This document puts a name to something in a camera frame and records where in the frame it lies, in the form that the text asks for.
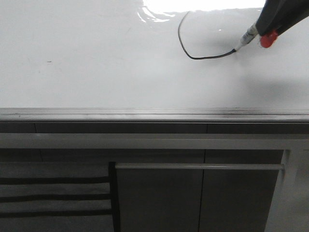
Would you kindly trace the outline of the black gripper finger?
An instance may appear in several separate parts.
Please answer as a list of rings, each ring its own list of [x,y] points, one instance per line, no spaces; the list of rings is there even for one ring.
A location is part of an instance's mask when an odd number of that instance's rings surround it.
[[[309,0],[267,0],[256,22],[260,36],[275,30],[278,35],[309,16]]]

